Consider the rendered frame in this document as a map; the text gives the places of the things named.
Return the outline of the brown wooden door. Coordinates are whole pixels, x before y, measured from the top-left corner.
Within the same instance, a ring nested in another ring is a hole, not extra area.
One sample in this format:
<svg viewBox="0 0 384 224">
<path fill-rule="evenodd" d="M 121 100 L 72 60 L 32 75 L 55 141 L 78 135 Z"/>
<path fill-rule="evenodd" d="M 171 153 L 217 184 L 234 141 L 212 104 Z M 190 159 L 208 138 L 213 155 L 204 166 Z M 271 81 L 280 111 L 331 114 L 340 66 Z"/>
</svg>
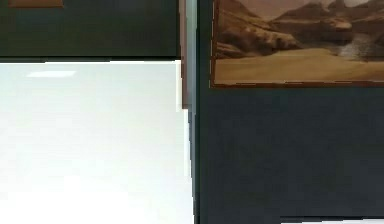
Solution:
<svg viewBox="0 0 384 224">
<path fill-rule="evenodd" d="M 179 28 L 180 28 L 180 61 L 181 61 L 181 91 L 182 108 L 190 106 L 188 87 L 188 43 L 187 43 L 187 0 L 178 0 Z"/>
</svg>

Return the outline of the brown framed landscape painting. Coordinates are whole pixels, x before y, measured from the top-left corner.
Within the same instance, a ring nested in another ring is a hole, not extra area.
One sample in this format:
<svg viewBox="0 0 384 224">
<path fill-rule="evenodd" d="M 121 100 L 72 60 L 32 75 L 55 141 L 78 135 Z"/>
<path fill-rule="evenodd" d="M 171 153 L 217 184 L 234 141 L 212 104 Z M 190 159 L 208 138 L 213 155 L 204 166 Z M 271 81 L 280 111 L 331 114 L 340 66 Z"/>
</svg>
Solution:
<svg viewBox="0 0 384 224">
<path fill-rule="evenodd" d="M 384 86 L 384 0 L 214 0 L 216 87 Z"/>
</svg>

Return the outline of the small brown framed picture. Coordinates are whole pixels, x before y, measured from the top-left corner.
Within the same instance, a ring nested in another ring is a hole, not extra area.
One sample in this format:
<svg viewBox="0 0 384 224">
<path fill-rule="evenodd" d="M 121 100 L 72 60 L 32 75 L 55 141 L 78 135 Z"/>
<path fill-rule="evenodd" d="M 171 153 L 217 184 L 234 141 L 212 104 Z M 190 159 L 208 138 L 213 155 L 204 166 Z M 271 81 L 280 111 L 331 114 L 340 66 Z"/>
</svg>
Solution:
<svg viewBox="0 0 384 224">
<path fill-rule="evenodd" d="M 11 8 L 62 8 L 63 0 L 8 0 Z"/>
</svg>

